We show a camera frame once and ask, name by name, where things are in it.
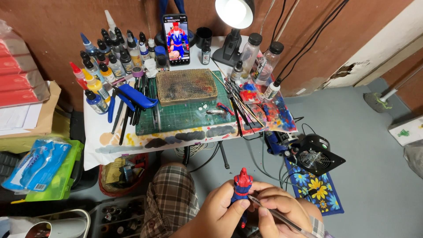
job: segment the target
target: hand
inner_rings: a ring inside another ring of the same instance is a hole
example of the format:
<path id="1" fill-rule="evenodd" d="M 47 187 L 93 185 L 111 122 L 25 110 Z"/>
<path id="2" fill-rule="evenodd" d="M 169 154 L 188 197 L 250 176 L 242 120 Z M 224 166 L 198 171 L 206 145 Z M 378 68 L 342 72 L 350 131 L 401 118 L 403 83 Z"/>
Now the hand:
<path id="1" fill-rule="evenodd" d="M 275 187 L 272 184 L 263 182 L 253 182 L 249 191 L 260 192 L 257 199 L 260 200 L 262 207 L 254 204 L 258 208 L 258 229 L 263 238 L 303 238 L 304 236 L 297 230 L 273 218 L 268 209 L 278 209 L 288 219 L 295 224 L 311 232 L 312 226 L 306 210 L 300 203 L 285 190 Z"/>
<path id="2" fill-rule="evenodd" d="M 229 207 L 233 191 L 233 180 L 229 180 L 209 193 L 197 216 L 172 237 L 230 238 L 241 215 L 250 206 L 249 200 L 241 199 Z"/>

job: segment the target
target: blue plastic bag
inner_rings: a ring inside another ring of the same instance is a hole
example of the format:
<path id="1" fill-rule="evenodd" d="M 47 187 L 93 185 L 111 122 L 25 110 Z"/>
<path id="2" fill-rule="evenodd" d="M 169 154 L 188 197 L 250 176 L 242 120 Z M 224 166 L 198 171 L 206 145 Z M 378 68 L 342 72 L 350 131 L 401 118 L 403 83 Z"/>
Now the blue plastic bag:
<path id="1" fill-rule="evenodd" d="M 40 138 L 1 185 L 12 191 L 44 191 L 65 160 L 71 145 L 60 138 Z"/>

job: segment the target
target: wicker basket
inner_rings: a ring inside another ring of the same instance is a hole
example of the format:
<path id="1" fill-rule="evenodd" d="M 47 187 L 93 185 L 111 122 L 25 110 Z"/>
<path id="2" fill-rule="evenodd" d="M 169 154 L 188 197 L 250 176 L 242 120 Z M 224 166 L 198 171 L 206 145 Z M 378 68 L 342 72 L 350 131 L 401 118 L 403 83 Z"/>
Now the wicker basket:
<path id="1" fill-rule="evenodd" d="M 145 159 L 145 162 L 144 162 L 145 165 L 143 168 L 146 169 L 148 167 L 148 153 L 133 155 L 133 158 L 129 159 L 129 161 L 135 163 L 136 160 L 139 160 L 142 158 Z M 146 175 L 146 172 L 144 171 L 141 177 L 139 177 L 138 180 L 129 188 L 117 188 L 111 184 L 106 184 L 106 166 L 107 165 L 100 165 L 99 187 L 101 192 L 107 196 L 123 196 L 129 193 L 135 187 L 138 186 L 138 184 L 143 180 L 143 178 Z"/>

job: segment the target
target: fan grille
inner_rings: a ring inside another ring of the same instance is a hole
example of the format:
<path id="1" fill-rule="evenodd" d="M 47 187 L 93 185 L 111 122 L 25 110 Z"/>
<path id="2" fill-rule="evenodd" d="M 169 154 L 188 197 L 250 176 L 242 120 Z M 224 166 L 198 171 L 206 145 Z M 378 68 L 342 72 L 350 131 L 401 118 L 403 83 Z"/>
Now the fan grille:
<path id="1" fill-rule="evenodd" d="M 325 155 L 321 152 L 316 152 L 314 150 L 303 151 L 299 155 L 299 160 L 301 163 L 309 168 L 317 171 L 318 169 L 325 169 L 330 166 L 330 161 Z"/>

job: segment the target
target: mop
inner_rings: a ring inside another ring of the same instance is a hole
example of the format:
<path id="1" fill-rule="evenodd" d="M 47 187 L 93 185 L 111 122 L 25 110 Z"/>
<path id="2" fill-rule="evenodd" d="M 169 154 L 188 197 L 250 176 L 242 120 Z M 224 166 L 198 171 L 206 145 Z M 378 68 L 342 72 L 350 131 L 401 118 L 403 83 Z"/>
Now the mop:
<path id="1" fill-rule="evenodd" d="M 389 91 L 385 96 L 382 97 L 380 93 L 365 93 L 363 94 L 364 101 L 375 111 L 378 113 L 383 113 L 387 109 L 392 109 L 392 104 L 389 102 L 388 98 L 396 93 L 399 88 L 406 83 L 409 79 L 411 79 L 415 74 L 417 74 L 421 69 L 423 69 L 423 65 L 414 71 L 408 78 L 403 80 L 397 87 Z"/>

